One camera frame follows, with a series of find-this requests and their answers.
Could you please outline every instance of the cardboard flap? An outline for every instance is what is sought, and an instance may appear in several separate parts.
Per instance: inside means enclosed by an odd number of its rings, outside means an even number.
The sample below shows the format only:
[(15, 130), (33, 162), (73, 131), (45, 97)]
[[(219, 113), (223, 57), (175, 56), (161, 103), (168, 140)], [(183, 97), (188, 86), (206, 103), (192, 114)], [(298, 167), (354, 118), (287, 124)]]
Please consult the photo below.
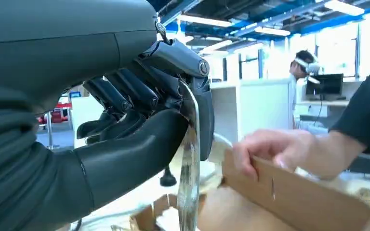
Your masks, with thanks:
[(370, 230), (370, 207), (360, 200), (253, 159), (259, 180), (240, 174), (231, 150), (222, 165), (226, 184), (301, 231)]

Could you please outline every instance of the ceiling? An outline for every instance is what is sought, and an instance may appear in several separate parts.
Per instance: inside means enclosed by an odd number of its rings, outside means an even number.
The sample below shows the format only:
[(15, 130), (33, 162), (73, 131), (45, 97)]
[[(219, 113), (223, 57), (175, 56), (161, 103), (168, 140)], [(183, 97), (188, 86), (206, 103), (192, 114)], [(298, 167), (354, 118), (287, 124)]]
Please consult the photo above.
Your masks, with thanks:
[[(231, 40), (232, 46), (246, 46), (252, 40), (280, 40), (283, 36), (257, 33), (246, 28), (259, 26), (283, 29), (291, 34), (309, 32), (327, 21), (349, 16), (324, 7), (326, 0), (148, 0), (159, 12), (168, 31), (177, 31), (180, 14), (232, 22), (229, 27), (211, 26), (182, 21), (181, 30), (194, 39), (187, 43), (195, 50), (220, 42), (211, 37)], [(346, 3), (370, 9), (370, 0), (345, 0)]]

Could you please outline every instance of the screw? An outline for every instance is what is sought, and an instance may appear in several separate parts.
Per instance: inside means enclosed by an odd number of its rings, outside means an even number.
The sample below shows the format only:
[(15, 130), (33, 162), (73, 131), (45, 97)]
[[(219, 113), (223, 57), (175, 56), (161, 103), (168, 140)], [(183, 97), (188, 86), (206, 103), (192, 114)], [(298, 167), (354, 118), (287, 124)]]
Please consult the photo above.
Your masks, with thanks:
[(204, 76), (209, 74), (209, 64), (207, 64), (205, 60), (199, 63), (199, 71)]
[(165, 31), (165, 27), (161, 23), (157, 23), (157, 29), (160, 30), (161, 32)]
[(158, 103), (158, 100), (157, 99), (152, 99), (151, 100), (151, 106), (152, 107), (155, 107), (157, 105), (157, 103)]
[(129, 109), (131, 109), (131, 104), (129, 102), (123, 102), (122, 103), (122, 109), (124, 111), (128, 111)]

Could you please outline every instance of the transparent plastic sheet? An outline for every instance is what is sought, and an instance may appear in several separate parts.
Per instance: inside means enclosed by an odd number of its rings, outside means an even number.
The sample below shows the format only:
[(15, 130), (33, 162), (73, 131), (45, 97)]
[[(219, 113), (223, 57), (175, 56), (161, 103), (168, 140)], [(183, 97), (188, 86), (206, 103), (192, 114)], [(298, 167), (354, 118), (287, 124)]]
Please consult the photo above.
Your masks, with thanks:
[(186, 83), (180, 80), (181, 93), (184, 97), (183, 114), (189, 120), (183, 145), (181, 176), (178, 191), (178, 211), (181, 231), (195, 231), (199, 202), (199, 108), (198, 103)]

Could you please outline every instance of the white tissue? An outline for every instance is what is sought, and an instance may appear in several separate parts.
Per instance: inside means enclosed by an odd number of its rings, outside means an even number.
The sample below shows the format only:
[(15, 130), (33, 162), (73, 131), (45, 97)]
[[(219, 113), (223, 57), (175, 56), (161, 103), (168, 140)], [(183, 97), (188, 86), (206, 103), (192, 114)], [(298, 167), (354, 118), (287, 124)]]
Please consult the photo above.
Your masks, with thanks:
[(157, 225), (164, 231), (180, 231), (178, 210), (174, 207), (164, 210), (162, 216), (157, 217)]

